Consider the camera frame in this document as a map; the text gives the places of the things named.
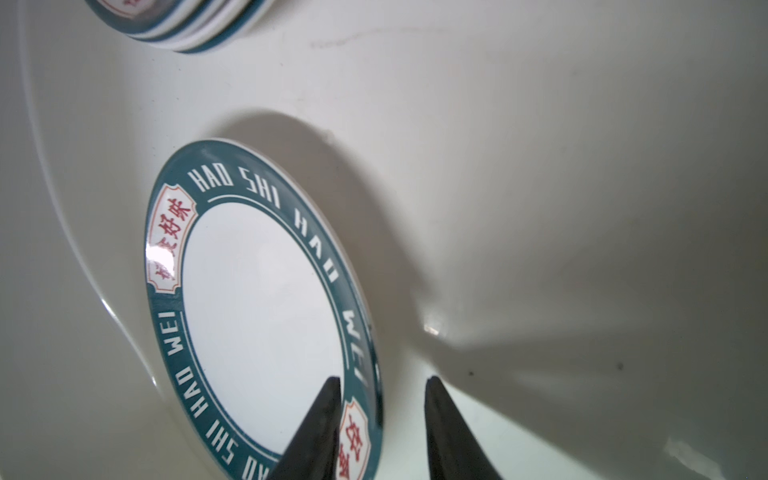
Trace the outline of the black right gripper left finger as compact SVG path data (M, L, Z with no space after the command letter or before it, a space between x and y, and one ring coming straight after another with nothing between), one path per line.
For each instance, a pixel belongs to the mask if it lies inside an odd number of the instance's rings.
M335 479L341 403L340 378L331 376L268 479Z

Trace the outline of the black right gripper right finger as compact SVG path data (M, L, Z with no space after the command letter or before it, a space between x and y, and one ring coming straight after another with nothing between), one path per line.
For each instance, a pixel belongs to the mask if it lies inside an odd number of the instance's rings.
M432 480L501 479L438 376L426 382L424 414Z

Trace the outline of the green rim plate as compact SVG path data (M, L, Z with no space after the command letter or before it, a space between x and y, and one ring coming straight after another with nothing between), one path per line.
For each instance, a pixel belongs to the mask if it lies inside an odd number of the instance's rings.
M190 20L172 32L147 40L150 46L177 52L195 50L214 40L227 28L236 26L254 11L261 9L262 1L205 1L195 10Z
M145 277L177 398L230 479L264 479L322 384L340 381L340 479L372 479L382 382L364 295L335 233L275 162L190 143L149 200Z
M86 0L86 4L118 32L143 38L163 34L176 26L195 2Z

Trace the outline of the green red ring plate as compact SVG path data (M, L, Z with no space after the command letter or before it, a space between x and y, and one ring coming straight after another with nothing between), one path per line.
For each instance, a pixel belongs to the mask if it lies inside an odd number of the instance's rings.
M178 53L185 55L201 54L222 48L250 30L269 11L274 3L275 0L251 1L237 18L218 32L212 39L194 48L178 50Z

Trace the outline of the white plastic bin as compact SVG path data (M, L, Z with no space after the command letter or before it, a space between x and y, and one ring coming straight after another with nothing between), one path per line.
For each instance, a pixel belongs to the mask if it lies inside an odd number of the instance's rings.
M148 197L204 138L342 244L425 479L442 378L505 479L767 475L763 1L278 1L180 55L83 1L1 5L1 475L220 479L143 282Z

